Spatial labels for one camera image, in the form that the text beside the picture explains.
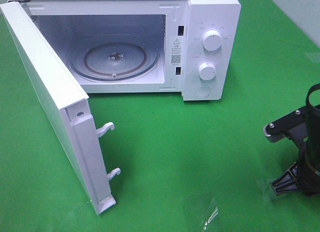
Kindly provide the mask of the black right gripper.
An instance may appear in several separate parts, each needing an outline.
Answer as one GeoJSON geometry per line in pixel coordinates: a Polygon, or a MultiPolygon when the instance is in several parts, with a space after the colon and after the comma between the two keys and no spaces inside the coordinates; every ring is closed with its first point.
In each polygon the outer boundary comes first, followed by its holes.
{"type": "MultiPolygon", "coordinates": [[[[305,138],[308,137],[305,116],[309,109],[300,107],[285,116],[270,122],[263,128],[265,137],[275,143],[287,137],[298,147],[299,157],[304,157],[306,152],[305,138]]],[[[286,193],[302,192],[302,176],[299,164],[295,161],[280,177],[270,183],[276,196],[286,193]]]]}

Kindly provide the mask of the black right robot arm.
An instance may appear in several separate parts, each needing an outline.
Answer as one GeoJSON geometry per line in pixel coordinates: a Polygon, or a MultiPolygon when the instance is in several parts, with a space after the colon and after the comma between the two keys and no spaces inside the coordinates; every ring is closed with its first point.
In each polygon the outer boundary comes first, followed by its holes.
{"type": "Polygon", "coordinates": [[[288,138],[298,147],[298,159],[270,183],[276,195],[320,193],[320,106],[305,105],[263,128],[272,143],[288,138]]]}

